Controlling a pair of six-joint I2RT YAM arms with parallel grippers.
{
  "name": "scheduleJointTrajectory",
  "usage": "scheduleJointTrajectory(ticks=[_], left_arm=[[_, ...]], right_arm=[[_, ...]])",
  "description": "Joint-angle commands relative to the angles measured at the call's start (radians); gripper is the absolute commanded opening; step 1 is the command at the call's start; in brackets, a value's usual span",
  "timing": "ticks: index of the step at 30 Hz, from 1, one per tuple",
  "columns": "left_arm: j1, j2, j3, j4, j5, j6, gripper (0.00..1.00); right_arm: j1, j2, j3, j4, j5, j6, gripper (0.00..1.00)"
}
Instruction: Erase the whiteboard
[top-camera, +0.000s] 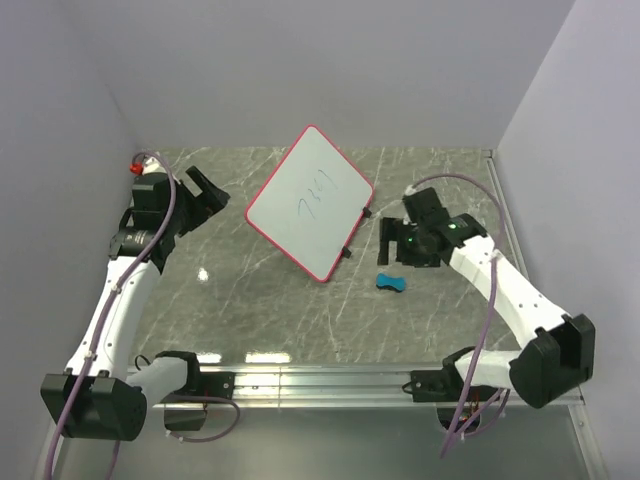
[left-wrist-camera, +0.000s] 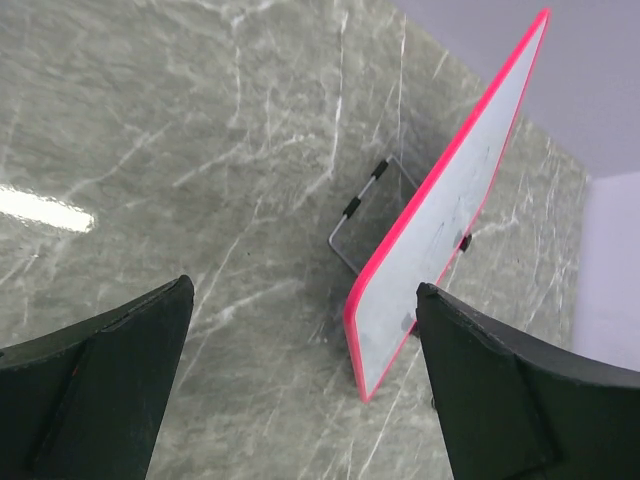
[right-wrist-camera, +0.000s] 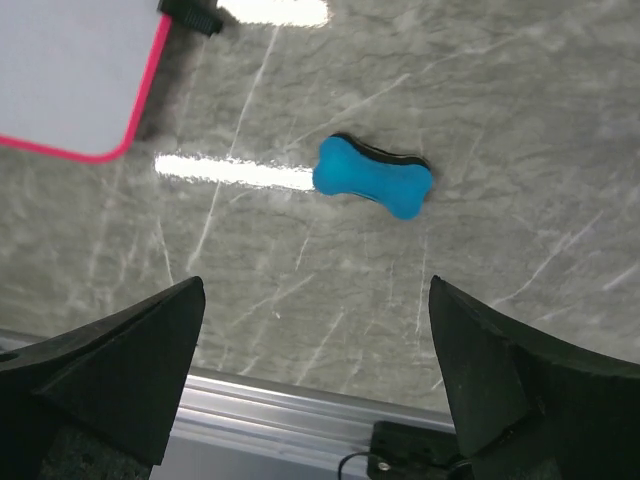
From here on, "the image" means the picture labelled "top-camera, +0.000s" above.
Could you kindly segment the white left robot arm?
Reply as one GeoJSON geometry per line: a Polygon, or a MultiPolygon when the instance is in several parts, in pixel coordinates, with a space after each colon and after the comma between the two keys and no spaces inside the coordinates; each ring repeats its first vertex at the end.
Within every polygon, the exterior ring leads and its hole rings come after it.
{"type": "Polygon", "coordinates": [[[136,173],[132,204],[110,241],[106,280],[89,327],[65,369],[41,384],[41,397],[66,438],[132,441],[154,405],[171,396],[190,402],[206,392],[193,352],[160,352],[134,374],[128,360],[177,238],[220,212],[229,195],[195,166],[186,173],[198,195],[161,167],[136,173]]]}

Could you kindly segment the red framed whiteboard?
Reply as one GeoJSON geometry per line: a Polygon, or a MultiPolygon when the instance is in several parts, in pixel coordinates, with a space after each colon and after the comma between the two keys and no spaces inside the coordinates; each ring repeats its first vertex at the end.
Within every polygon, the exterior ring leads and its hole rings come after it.
{"type": "Polygon", "coordinates": [[[373,196],[373,182],[309,125],[251,200],[245,219],[310,277],[326,282],[373,196]]]}

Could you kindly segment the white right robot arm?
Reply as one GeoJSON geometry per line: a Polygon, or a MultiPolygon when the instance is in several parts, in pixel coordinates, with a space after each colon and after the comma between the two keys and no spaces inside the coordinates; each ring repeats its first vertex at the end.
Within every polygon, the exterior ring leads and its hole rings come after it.
{"type": "Polygon", "coordinates": [[[412,267],[446,265],[486,299],[509,327],[516,351],[471,347],[442,362],[438,371],[415,371],[410,386],[416,401],[453,401],[475,389],[484,394],[513,390],[529,406],[541,408],[593,376],[595,326],[584,314],[572,316],[541,294],[499,251],[486,229],[468,214],[421,230],[404,219],[380,222],[378,262],[412,267]]]}

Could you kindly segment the blue whiteboard eraser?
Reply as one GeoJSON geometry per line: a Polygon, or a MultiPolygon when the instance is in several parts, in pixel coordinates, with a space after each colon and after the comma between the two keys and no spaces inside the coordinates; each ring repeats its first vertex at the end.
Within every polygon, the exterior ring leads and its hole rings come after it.
{"type": "Polygon", "coordinates": [[[396,277],[379,273],[376,276],[375,285],[381,290],[391,290],[400,293],[406,289],[406,280],[404,277],[396,277]]]}

